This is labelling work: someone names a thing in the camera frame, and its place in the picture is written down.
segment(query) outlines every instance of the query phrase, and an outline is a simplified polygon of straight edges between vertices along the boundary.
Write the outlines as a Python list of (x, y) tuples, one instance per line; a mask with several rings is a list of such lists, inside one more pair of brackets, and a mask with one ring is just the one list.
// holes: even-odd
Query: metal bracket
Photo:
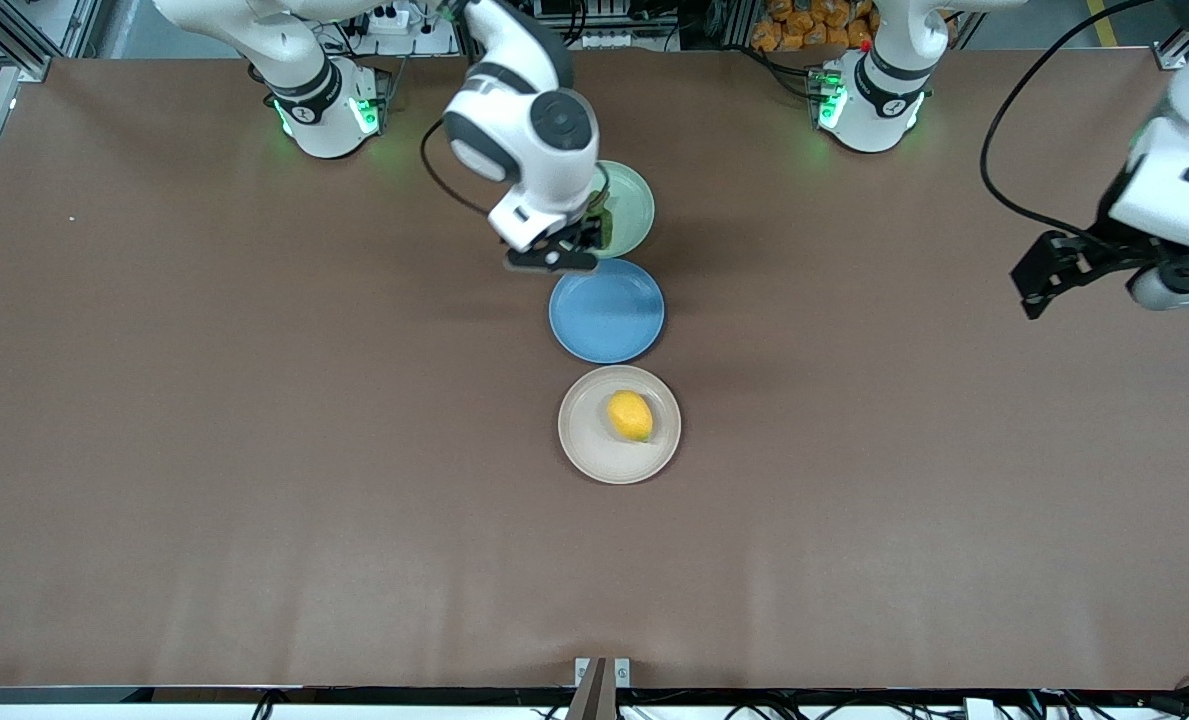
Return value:
[[(589, 670), (590, 658), (589, 657), (577, 657), (575, 659), (575, 680), (572, 684), (579, 686), (581, 680), (585, 678), (585, 671)], [(617, 657), (612, 665), (616, 671), (616, 687), (627, 688), (630, 687), (630, 659), (629, 657)]]
[[(580, 670), (580, 661), (585, 661), (584, 671)], [(578, 659), (575, 675), (580, 683), (575, 686), (575, 695), (572, 696), (571, 706), (567, 706), (567, 716), (572, 720), (616, 720), (621, 716), (621, 710), (616, 706), (616, 667), (621, 659), (612, 661), (609, 657), (594, 657), (594, 659)], [(630, 678), (630, 661), (625, 659), (625, 680)]]
[(1189, 31), (1176, 29), (1176, 32), (1166, 37), (1163, 42), (1152, 42), (1150, 45), (1155, 53), (1155, 63), (1158, 69), (1179, 70), (1189, 61)]
[(602, 244), (603, 220), (598, 215), (581, 217), (552, 236), (539, 238), (527, 251), (511, 247), (507, 252), (507, 267), (526, 272), (590, 272), (598, 266), (598, 258), (590, 251)]
[(64, 51), (12, 4), (0, 4), (0, 51), (38, 82), (48, 76), (51, 59), (64, 56)]

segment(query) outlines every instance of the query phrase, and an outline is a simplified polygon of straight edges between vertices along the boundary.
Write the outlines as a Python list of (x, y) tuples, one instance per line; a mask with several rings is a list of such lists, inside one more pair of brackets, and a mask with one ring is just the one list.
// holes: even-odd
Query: lemon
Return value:
[(616, 432), (625, 438), (648, 442), (652, 437), (652, 409), (643, 396), (631, 389), (614, 392), (612, 399), (608, 400), (608, 418), (612, 421)]

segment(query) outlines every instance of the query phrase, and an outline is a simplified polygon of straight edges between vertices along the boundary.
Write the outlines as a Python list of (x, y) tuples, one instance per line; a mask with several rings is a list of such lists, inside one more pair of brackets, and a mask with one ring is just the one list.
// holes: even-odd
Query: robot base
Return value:
[(838, 138), (848, 147), (860, 152), (892, 150), (901, 137), (918, 122), (918, 109), (923, 95), (910, 102), (901, 114), (893, 118), (879, 116), (877, 110), (855, 88), (847, 87), (856, 77), (856, 63), (864, 58), (863, 51), (849, 50), (842, 58), (824, 64), (824, 72), (837, 72), (841, 77), (836, 95), (813, 106), (813, 122), (817, 127)]
[(344, 90), (317, 124), (298, 124), (275, 108), (283, 119), (283, 132), (314, 158), (342, 158), (384, 132), (388, 100), (394, 95), (389, 72), (360, 68), (347, 58), (333, 58), (332, 63), (341, 69)]

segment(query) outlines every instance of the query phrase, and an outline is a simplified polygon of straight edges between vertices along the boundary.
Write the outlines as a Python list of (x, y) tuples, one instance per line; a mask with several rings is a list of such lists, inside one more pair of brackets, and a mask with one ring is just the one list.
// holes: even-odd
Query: white robotic arm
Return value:
[(452, 151), (510, 191), (487, 214), (516, 269), (593, 269), (602, 238), (584, 217), (594, 190), (598, 122), (571, 90), (571, 56), (548, 29), (497, 0), (458, 0), (486, 53), (443, 110)]
[(1134, 269), (1128, 291), (1151, 310), (1189, 307), (1189, 63), (1135, 138), (1087, 232), (1043, 233), (1011, 277), (1030, 318), (1070, 288)]
[[(254, 65), (284, 131), (308, 154), (339, 158), (379, 132), (378, 72), (328, 58), (297, 18), (332, 23), (378, 0), (155, 0), (170, 23), (215, 37)], [(487, 215), (516, 269), (593, 269), (602, 242), (585, 217), (598, 162), (598, 122), (571, 90), (572, 61), (558, 36), (499, 0), (453, 0), (486, 55), (443, 112), (452, 150), (510, 191)]]
[(826, 93), (813, 122), (862, 152), (895, 147), (918, 122), (927, 78), (950, 44), (937, 10), (1014, 8), (1025, 0), (874, 0), (882, 18), (873, 48), (849, 50), (824, 65)]
[(315, 158), (350, 154), (379, 132), (378, 74), (328, 58), (296, 14), (329, 23), (375, 0), (155, 0), (180, 29), (216, 38), (251, 61), (273, 94), (284, 131)]

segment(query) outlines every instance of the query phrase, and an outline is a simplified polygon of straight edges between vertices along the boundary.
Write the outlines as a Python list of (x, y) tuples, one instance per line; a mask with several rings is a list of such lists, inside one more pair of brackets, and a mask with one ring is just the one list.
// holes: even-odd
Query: table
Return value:
[[(421, 172), (463, 61), (331, 163), (237, 61), (58, 61), (0, 146), (0, 684), (1171, 687), (1189, 310), (1024, 318), (977, 151), (1034, 56), (950, 53), (863, 156), (741, 56), (580, 53), (685, 416), (634, 487), (558, 446), (553, 279)], [(1165, 82), (1057, 56), (998, 183), (1087, 222)]]

